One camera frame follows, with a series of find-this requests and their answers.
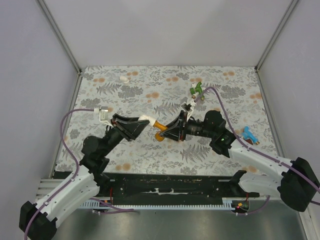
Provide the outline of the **orange water faucet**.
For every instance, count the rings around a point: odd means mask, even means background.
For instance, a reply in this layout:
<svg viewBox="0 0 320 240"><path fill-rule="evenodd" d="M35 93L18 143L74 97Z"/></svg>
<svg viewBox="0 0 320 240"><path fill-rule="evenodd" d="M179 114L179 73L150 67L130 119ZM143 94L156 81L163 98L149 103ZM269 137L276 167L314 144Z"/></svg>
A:
<svg viewBox="0 0 320 240"><path fill-rule="evenodd" d="M162 142L165 138L163 136L160 136L160 133L167 130L168 127L159 123L157 120L154 122L153 127L158 129L158 132L155 134L155 139L158 142Z"/></svg>

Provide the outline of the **white pipe elbow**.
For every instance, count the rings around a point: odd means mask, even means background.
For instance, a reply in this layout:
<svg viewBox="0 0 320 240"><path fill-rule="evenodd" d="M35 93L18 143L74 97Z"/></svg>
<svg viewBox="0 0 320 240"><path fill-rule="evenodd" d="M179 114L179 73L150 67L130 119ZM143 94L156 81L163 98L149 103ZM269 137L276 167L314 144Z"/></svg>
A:
<svg viewBox="0 0 320 240"><path fill-rule="evenodd" d="M151 117L151 116L148 116L148 115L141 115L139 118L138 118L139 121L146 121L148 120L149 121L149 126L153 127L154 124L156 123L156 119L154 117Z"/></svg>

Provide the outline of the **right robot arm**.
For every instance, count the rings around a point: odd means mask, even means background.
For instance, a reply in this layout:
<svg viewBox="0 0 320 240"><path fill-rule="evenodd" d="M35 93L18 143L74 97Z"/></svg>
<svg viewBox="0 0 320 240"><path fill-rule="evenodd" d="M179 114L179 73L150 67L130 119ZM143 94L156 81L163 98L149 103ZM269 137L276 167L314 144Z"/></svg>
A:
<svg viewBox="0 0 320 240"><path fill-rule="evenodd" d="M174 121L156 133L155 138L179 142L187 135L209 138L209 145L216 154L263 172L263 175L254 175L238 171L235 181L229 184L229 191L235 197L245 192L279 197L291 209L304 212L319 190L320 182L307 160L301 157L291 160L261 151L229 131L219 111L208 111L203 120L195 120L181 111Z"/></svg>

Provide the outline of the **white pipe elbow far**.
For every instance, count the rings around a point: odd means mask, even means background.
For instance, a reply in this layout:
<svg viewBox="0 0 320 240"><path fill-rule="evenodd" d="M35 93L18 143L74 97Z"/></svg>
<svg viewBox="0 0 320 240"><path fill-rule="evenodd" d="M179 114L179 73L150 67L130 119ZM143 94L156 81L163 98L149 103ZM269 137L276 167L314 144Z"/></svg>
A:
<svg viewBox="0 0 320 240"><path fill-rule="evenodd" d="M119 78L119 80L121 81L121 82L123 82L123 83L128 83L130 80L127 78L127 77L125 77L125 76L121 76L120 78Z"/></svg>

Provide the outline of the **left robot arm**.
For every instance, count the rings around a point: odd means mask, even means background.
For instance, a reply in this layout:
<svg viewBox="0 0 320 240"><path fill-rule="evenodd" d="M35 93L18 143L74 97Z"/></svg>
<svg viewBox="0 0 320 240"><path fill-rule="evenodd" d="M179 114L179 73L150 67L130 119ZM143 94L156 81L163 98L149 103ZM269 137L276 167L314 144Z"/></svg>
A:
<svg viewBox="0 0 320 240"><path fill-rule="evenodd" d="M155 118L141 115L108 118L108 109L95 108L99 121L107 126L104 137L88 136L82 145L83 158L75 161L75 170L51 192L35 203L25 202L20 209L19 228L25 240L51 240L64 220L84 202L110 192L104 170L106 157L123 139L135 140L146 126L153 127Z"/></svg>

